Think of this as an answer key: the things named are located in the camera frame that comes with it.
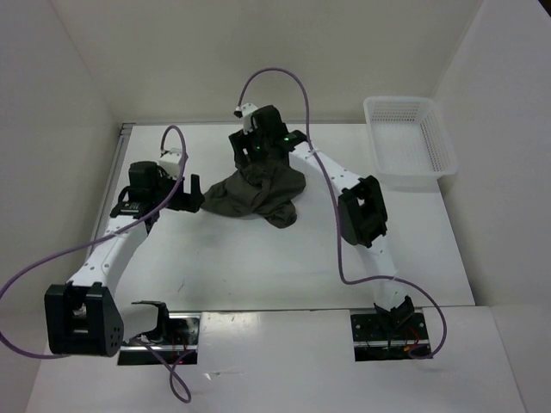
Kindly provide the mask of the olive green shorts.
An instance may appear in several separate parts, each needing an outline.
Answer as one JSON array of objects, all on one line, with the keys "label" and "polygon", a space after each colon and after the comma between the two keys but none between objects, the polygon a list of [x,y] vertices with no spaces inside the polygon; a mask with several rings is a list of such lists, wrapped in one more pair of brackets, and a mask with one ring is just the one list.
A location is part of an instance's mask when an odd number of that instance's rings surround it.
[{"label": "olive green shorts", "polygon": [[201,208],[228,218],[257,215],[278,229],[297,218],[293,199],[306,188],[305,175],[283,162],[266,160],[238,168],[204,194]]}]

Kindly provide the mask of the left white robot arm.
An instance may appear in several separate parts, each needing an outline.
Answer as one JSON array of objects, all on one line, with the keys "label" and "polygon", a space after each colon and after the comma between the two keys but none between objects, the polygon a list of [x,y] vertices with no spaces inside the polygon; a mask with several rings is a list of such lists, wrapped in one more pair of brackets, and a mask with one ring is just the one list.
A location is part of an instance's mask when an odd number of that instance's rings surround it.
[{"label": "left white robot arm", "polygon": [[181,174],[172,175],[169,169],[167,163],[132,163],[129,183],[109,215],[104,241],[66,283],[46,290],[47,336],[53,354],[111,357],[142,335],[155,344],[169,339],[172,323],[164,302],[134,301],[124,310],[115,303],[121,277],[161,210],[196,213],[204,201],[198,175],[191,175],[186,192]]}]

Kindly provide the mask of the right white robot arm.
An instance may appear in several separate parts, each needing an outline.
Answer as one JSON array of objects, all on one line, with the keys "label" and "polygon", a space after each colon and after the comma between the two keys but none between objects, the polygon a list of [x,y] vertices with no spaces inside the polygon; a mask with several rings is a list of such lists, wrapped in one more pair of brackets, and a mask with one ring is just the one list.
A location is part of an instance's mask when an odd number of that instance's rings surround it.
[{"label": "right white robot arm", "polygon": [[373,177],[360,177],[316,149],[309,132],[289,131],[277,108],[257,108],[252,103],[239,104],[234,115],[243,122],[241,131],[229,139],[237,167],[244,169],[262,161],[289,164],[289,158],[302,159],[326,180],[333,203],[337,226],[337,260],[342,261],[342,242],[362,246],[372,255],[378,271],[369,280],[405,283],[396,278],[393,260],[387,249],[387,209],[381,185]]}]

